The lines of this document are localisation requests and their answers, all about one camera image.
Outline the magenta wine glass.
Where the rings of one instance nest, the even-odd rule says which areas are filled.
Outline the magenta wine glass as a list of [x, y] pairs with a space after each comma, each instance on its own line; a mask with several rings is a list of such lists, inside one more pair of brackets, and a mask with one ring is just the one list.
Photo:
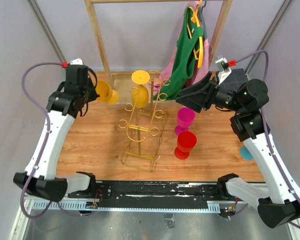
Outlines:
[[190, 108], [183, 107], [177, 112], [177, 126], [174, 129], [178, 136], [180, 133], [188, 131], [195, 119], [195, 112]]

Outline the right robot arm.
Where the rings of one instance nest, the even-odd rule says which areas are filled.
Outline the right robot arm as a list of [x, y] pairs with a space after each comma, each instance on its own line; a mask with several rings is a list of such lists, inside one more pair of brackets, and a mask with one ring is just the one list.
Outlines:
[[237, 197], [257, 210], [263, 223], [274, 229], [300, 218], [300, 187], [293, 180], [276, 150], [273, 136], [261, 108], [269, 102], [264, 81], [252, 79], [237, 91], [219, 86], [209, 72], [200, 82], [178, 92], [176, 102], [200, 113], [211, 105], [234, 112], [232, 131], [244, 144], [266, 182], [262, 190], [229, 173], [217, 180], [216, 193], [222, 200]]

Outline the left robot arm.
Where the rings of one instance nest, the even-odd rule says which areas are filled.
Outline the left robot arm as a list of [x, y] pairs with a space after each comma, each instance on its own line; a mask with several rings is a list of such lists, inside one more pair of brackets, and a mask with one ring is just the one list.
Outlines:
[[86, 198], [97, 193], [96, 177], [77, 171], [68, 176], [56, 174], [59, 156], [66, 136], [75, 119], [87, 114], [89, 103], [95, 101], [97, 76], [80, 58], [59, 64], [65, 69], [65, 80], [40, 106], [45, 123], [31, 157], [23, 172], [17, 172], [13, 182], [28, 194], [52, 202], [60, 202], [69, 194], [80, 192]]

